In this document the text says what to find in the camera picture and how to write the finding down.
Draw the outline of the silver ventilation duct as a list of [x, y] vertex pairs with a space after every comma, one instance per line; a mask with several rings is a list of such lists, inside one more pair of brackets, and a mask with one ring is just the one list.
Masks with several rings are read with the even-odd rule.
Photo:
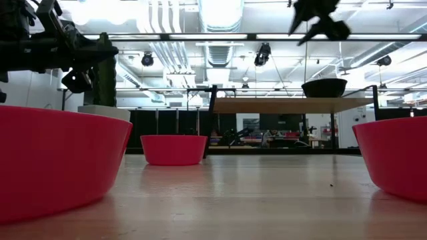
[[[199, 23], [204, 33], [240, 32], [244, 0], [197, 0]], [[207, 62], [212, 67], [227, 67], [234, 52], [233, 46], [208, 46]]]

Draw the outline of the black shelf frame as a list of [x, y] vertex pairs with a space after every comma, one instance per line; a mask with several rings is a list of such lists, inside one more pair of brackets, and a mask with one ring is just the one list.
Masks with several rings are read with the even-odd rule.
[[[209, 126], [206, 128], [206, 131], [209, 133], [212, 129], [213, 120], [215, 119], [215, 116], [217, 113], [214, 113], [214, 104], [216, 102], [217, 98], [216, 93], [219, 91], [219, 89], [214, 86], [210, 89], [211, 91], [211, 100], [209, 102]], [[379, 103], [378, 103], [378, 87], [376, 85], [369, 85], [365, 88], [355, 90], [353, 92], [347, 93], [339, 98], [369, 98], [373, 99], [373, 105], [374, 110], [379, 110]], [[330, 116], [331, 121], [331, 129], [332, 131], [335, 131], [335, 121], [334, 121], [334, 115], [336, 113], [327, 113]], [[230, 149], [229, 151], [226, 151], [225, 149], [209, 149], [209, 145], [205, 146], [205, 155], [247, 155], [247, 154], [254, 154], [254, 155], [360, 155], [361, 152], [359, 148], [339, 148], [336, 146], [336, 137], [332, 136], [332, 146], [330, 148], [326, 149], [309, 149], [309, 148], [296, 148], [296, 149]]]

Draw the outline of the green cactus plant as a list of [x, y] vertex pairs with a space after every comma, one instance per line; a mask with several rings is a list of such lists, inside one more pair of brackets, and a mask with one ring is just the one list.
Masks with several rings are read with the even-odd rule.
[[115, 107], [116, 101], [116, 59], [109, 57], [93, 67], [93, 104]]

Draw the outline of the black overhead frame bar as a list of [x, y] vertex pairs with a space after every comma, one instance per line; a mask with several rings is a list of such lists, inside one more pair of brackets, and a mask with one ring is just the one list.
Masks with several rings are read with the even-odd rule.
[[[176, 33], [160, 33], [160, 34], [149, 34], [149, 33], [110, 33], [109, 38], [112, 41], [189, 41], [189, 40], [171, 40], [169, 35]], [[236, 39], [236, 40], [210, 40], [210, 41], [299, 41], [298, 40], [279, 40], [279, 39], [256, 39], [257, 34], [271, 34], [271, 33], [240, 33], [246, 34], [248, 36], [247, 39]], [[423, 41], [427, 42], [427, 33], [417, 33], [422, 34], [419, 39], [414, 40], [381, 40], [381, 42], [413, 42], [413, 41]], [[344, 40], [344, 41], [363, 41], [363, 40]]]

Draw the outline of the person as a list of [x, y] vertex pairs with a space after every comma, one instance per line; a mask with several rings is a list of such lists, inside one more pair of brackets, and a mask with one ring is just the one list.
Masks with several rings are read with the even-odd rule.
[[269, 148], [270, 142], [273, 141], [276, 137], [282, 137], [283, 134], [277, 129], [267, 130], [262, 137], [262, 147]]

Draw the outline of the red plastic mini bowl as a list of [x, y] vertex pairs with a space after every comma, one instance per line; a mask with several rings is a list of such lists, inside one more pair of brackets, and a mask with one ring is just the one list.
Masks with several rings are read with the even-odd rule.
[[377, 187], [427, 202], [427, 116], [362, 123], [352, 130]]
[[128, 125], [129, 126], [127, 128], [126, 137], [125, 137], [125, 141], [124, 141], [124, 144], [123, 144], [123, 149], [121, 150], [121, 158], [123, 158], [124, 155], [125, 155], [125, 152], [126, 152], [126, 149], [127, 149], [127, 144], [128, 144], [128, 141], [129, 141], [129, 136], [131, 135], [131, 131], [132, 131], [132, 128], [133, 128], [133, 123], [128, 122]]
[[206, 136], [200, 135], [142, 135], [145, 160], [150, 165], [197, 165], [203, 158]]
[[0, 106], [0, 224], [87, 205], [113, 186], [128, 121]]

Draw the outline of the black monitor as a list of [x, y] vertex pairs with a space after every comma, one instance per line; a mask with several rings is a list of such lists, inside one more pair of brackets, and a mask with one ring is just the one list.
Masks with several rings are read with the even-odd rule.
[[303, 122], [300, 114], [260, 114], [260, 129], [299, 131]]

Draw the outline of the white hexagonal plant pot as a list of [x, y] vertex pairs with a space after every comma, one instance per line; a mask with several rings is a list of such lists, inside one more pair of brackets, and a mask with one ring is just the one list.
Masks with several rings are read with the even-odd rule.
[[79, 113], [88, 113], [92, 115], [101, 115], [115, 119], [121, 119], [130, 122], [131, 112], [127, 109], [119, 109], [117, 107], [108, 107], [102, 105], [84, 105], [77, 108]]

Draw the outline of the white LED light strip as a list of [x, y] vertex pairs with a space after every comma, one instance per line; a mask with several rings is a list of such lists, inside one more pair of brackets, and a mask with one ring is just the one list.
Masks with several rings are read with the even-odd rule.
[[213, 34], [213, 33], [198, 33], [198, 34], [171, 34], [169, 35], [171, 40], [236, 40], [236, 39], [247, 39], [246, 34]]
[[[304, 34], [293, 34], [293, 35], [286, 35], [286, 34], [279, 34], [279, 33], [271, 33], [271, 34], [257, 34], [256, 39], [279, 39], [279, 40], [298, 40], [302, 39], [305, 35]], [[347, 40], [375, 40], [375, 41], [381, 41], [381, 40], [414, 40], [419, 39], [422, 36], [422, 34], [350, 34]]]

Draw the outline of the floral patterned ceramic bowl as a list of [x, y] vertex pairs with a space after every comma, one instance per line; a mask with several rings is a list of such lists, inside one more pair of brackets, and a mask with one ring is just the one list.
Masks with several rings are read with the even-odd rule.
[[309, 81], [302, 85], [306, 97], [337, 98], [344, 94], [348, 81], [339, 78], [327, 78]]

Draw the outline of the black partition panel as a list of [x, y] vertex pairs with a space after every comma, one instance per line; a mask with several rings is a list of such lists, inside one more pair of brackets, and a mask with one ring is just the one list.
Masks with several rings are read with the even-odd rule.
[[208, 111], [131, 110], [133, 129], [127, 154], [142, 154], [142, 135], [204, 135], [209, 126]]

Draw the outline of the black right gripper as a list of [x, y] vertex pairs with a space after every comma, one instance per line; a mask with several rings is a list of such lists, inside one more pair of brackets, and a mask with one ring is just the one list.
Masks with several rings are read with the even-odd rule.
[[[340, 0], [297, 0], [295, 2], [295, 15], [288, 35], [294, 34], [300, 24], [309, 21], [314, 17], [324, 17], [334, 12]], [[302, 45], [313, 39], [316, 35], [325, 35], [328, 40], [346, 40], [351, 30], [344, 21], [319, 20], [313, 24], [310, 30], [298, 42]]]

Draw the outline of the wooden shelf board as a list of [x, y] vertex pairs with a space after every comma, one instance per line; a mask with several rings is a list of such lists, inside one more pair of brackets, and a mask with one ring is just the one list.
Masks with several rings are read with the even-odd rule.
[[373, 103], [369, 98], [219, 98], [214, 113], [327, 114]]

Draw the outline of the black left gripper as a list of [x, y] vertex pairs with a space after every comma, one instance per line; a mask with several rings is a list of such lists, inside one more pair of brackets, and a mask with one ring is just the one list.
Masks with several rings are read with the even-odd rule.
[[57, 58], [58, 68], [66, 72], [61, 80], [72, 93], [92, 90], [94, 74], [92, 67], [118, 54], [117, 47], [98, 45], [84, 37], [75, 23], [62, 20], [63, 14], [57, 0], [41, 0], [36, 16], [44, 27], [42, 36], [53, 37], [52, 49]]

